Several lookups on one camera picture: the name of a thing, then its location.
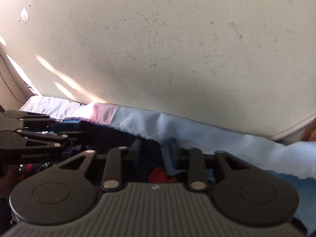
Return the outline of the light blue cartoon bed sheet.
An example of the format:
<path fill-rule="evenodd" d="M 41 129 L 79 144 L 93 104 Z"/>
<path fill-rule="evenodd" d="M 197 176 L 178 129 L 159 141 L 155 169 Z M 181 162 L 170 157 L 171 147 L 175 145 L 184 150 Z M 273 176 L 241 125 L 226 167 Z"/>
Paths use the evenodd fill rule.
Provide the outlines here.
<path fill-rule="evenodd" d="M 315 231 L 315 142 L 285 146 L 263 137 L 226 131 L 166 113 L 106 103 L 80 105 L 48 96 L 32 96 L 21 110 L 66 121 L 87 120 L 139 134 L 162 145 L 174 137 L 182 146 L 197 147 L 206 154 L 227 151 L 292 184 L 300 198 L 295 217 L 307 227 L 308 233 Z"/>

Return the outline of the navy reindeer knit sweater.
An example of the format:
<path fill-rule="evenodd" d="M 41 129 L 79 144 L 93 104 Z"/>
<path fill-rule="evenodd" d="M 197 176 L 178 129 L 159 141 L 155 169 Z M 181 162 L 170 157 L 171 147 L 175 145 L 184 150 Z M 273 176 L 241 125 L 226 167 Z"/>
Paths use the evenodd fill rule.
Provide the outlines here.
<path fill-rule="evenodd" d="M 161 144 L 137 134 L 117 130 L 113 127 L 96 125 L 87 121 L 79 123 L 62 122 L 49 127 L 49 135 L 68 136 L 65 149 L 56 161 L 28 163 L 20 166 L 20 180 L 24 180 L 58 163 L 86 151 L 96 151 L 96 161 L 87 172 L 89 178 L 95 177 L 96 184 L 101 181 L 110 150 L 121 149 L 122 177 L 125 181 L 149 183 L 178 183 L 178 177 L 166 172 Z"/>

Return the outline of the brown seat cushion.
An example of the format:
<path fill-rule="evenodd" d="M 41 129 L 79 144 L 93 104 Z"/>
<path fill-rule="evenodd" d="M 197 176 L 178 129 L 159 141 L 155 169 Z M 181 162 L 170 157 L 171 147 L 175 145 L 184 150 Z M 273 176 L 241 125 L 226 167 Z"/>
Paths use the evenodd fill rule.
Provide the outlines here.
<path fill-rule="evenodd" d="M 300 141 L 313 142 L 316 141 L 316 118 L 304 129 L 300 138 Z"/>

